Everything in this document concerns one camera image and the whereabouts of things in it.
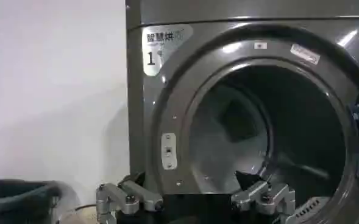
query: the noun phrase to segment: black object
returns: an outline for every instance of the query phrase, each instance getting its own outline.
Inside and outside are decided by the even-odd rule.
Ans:
[[[245,191],[247,188],[251,187],[258,181],[264,181],[262,177],[256,174],[243,173],[240,171],[235,172],[236,179],[239,182],[240,188],[242,191]]]
[[[54,181],[0,180],[0,224],[49,223],[60,197]]]

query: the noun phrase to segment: white sticker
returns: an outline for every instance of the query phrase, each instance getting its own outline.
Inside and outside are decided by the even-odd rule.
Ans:
[[[267,49],[267,42],[255,42],[254,49]]]
[[[165,170],[177,168],[177,138],[175,133],[162,134],[162,165]]]
[[[142,35],[144,73],[156,76],[171,54],[192,35],[193,28],[187,24],[145,27]]]
[[[315,64],[315,65],[317,65],[320,60],[320,55],[318,55],[298,44],[293,44],[290,49],[290,52],[292,54],[294,54],[295,56],[298,56],[299,58],[309,61],[310,63]]]

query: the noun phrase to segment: metallic surface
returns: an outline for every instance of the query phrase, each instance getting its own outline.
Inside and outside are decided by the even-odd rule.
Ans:
[[[128,194],[135,195],[144,203],[144,209],[147,211],[158,211],[161,209],[163,198],[161,195],[152,193],[133,181],[126,181],[121,185],[122,189]]]
[[[359,18],[359,1],[351,0],[127,0],[126,4],[130,15],[128,29],[151,24],[235,19]]]
[[[198,106],[191,124],[189,152],[194,179],[201,192],[235,192],[240,186],[233,173],[260,174],[263,171],[266,155],[271,153],[268,150],[271,143],[258,105],[246,95],[249,93],[219,85],[208,92]],[[245,113],[245,118],[240,118],[242,114],[237,114],[238,111]],[[246,127],[234,130],[246,131],[247,136],[232,140],[222,124],[227,123],[222,121],[222,114],[229,116],[236,126],[250,126],[248,123],[252,122],[254,130],[243,131],[249,129]]]
[[[306,222],[312,216],[317,214],[329,200],[328,197],[313,197],[309,199],[304,205],[297,208],[293,215],[287,217],[285,223],[294,224]]]
[[[248,211],[251,208],[251,203],[260,198],[261,194],[267,192],[268,188],[267,182],[259,181],[249,189],[233,194],[231,201],[239,207],[239,211]]]
[[[186,1],[127,2],[131,172],[145,170],[146,186],[153,191],[197,192],[191,169],[181,168],[191,165],[185,132],[190,126],[185,119],[188,110],[195,113],[218,76],[230,74],[234,66],[245,66],[247,58],[276,58],[295,67],[298,73],[309,74],[311,82],[328,93],[342,128],[337,134],[344,138],[343,177],[335,197],[309,222],[325,222],[325,215],[332,224],[359,222],[359,142],[347,110],[359,96],[359,2],[278,0],[273,1],[273,7],[265,7],[269,1],[262,0],[188,3],[193,7]],[[172,54],[157,76],[144,75],[142,28],[137,27],[187,21],[192,22],[194,35]],[[259,41],[268,42],[268,48],[254,49],[254,42]],[[223,50],[228,46],[232,50],[231,44],[235,43],[237,50]],[[315,66],[293,55],[290,49],[294,43],[320,55],[319,63]],[[207,80],[209,87],[204,89]],[[176,170],[161,168],[159,142],[163,132],[178,137]],[[295,162],[288,157],[282,161]],[[298,167],[329,177],[317,167]]]
[[[110,219],[110,212],[122,211],[125,215],[135,214],[139,210],[139,200],[129,200],[130,195],[114,184],[103,184],[96,191],[97,220],[105,222]]]
[[[276,184],[269,190],[269,201],[262,201],[261,198],[256,199],[256,210],[266,215],[273,215],[275,213],[293,215],[296,210],[294,193],[294,191],[289,190],[287,184]]]
[[[248,211],[255,208],[265,215],[279,215],[281,224],[295,223],[296,208],[295,191],[287,184],[270,186],[265,181],[258,181],[245,191],[231,196],[233,209],[236,212]]]

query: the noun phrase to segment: screw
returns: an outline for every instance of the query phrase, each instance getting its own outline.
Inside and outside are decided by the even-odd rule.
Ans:
[[[269,192],[263,193],[263,194],[260,196],[260,200],[261,200],[262,202],[269,203],[269,202],[271,201],[271,195],[269,194]]]
[[[127,204],[134,203],[135,201],[136,201],[136,197],[133,196],[133,195],[128,195],[128,196],[126,196],[126,198],[125,198],[125,202],[126,202]]]

